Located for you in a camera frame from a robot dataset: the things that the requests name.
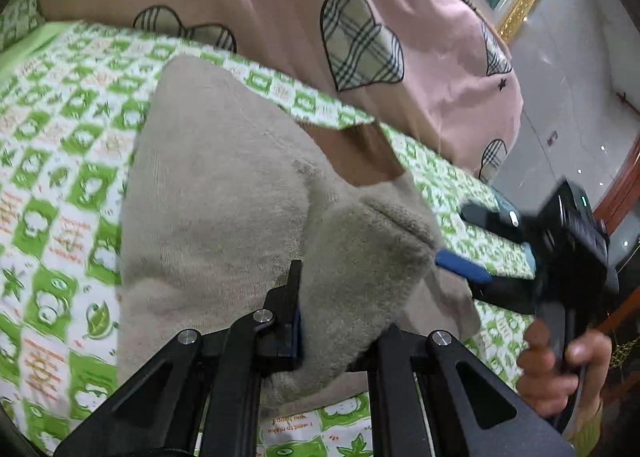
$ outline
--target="red wooden edge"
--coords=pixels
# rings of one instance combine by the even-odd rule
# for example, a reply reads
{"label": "red wooden edge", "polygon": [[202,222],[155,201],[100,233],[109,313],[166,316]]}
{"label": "red wooden edge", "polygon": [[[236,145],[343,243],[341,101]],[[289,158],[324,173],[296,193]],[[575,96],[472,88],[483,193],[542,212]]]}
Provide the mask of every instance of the red wooden edge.
{"label": "red wooden edge", "polygon": [[594,217],[604,220],[607,231],[613,233],[640,199],[640,134],[604,196]]}

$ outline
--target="gray garment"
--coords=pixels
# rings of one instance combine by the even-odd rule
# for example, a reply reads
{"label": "gray garment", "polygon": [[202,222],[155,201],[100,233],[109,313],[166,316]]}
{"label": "gray garment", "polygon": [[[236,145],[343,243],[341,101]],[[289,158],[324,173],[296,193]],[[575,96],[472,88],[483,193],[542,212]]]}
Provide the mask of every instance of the gray garment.
{"label": "gray garment", "polygon": [[204,60],[165,68],[122,221],[121,380],[179,330],[216,331],[258,309],[295,258],[305,360],[265,380],[266,412],[361,392],[358,376],[325,387],[392,321],[414,325],[420,300],[431,318],[417,331],[465,339],[479,327],[464,281],[442,288],[440,231],[409,174],[350,186],[287,114]]}

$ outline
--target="pink blanket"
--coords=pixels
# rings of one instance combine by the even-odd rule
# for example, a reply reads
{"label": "pink blanket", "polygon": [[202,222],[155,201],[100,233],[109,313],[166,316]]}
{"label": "pink blanket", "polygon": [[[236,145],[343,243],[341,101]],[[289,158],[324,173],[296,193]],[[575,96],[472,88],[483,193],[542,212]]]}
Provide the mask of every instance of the pink blanket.
{"label": "pink blanket", "polygon": [[277,69],[408,133],[482,180],[513,145],[522,97],[508,52],[462,0],[39,0],[185,36]]}

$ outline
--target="green and white bed sheet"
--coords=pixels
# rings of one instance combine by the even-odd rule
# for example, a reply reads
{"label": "green and white bed sheet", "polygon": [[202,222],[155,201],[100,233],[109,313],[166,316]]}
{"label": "green and white bed sheet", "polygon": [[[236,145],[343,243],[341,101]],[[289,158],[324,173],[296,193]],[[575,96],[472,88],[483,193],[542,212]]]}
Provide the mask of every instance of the green and white bed sheet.
{"label": "green and white bed sheet", "polygon": [[[95,24],[76,24],[0,81],[0,397],[49,452],[116,389],[120,206],[150,97],[178,54],[220,65],[297,120],[335,128],[370,121],[232,53]],[[457,214],[468,199],[495,206],[491,190],[384,130],[447,246],[491,272],[530,276],[519,247]],[[530,320],[477,307],[483,329],[466,345],[513,386]],[[369,456],[368,396],[275,419],[258,432],[259,456]]]}

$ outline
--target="tile floor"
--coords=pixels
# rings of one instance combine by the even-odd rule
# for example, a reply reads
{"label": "tile floor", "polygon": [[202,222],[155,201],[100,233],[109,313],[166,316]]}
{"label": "tile floor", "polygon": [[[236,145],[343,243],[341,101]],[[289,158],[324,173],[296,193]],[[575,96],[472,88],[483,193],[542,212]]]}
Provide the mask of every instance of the tile floor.
{"label": "tile floor", "polygon": [[[640,132],[640,114],[615,95],[616,85],[638,88],[612,80],[603,27],[614,10],[602,1],[538,0],[510,43],[524,114],[494,188],[521,211],[538,209],[562,177],[584,186],[595,207]],[[636,28],[625,33],[640,44]]]}

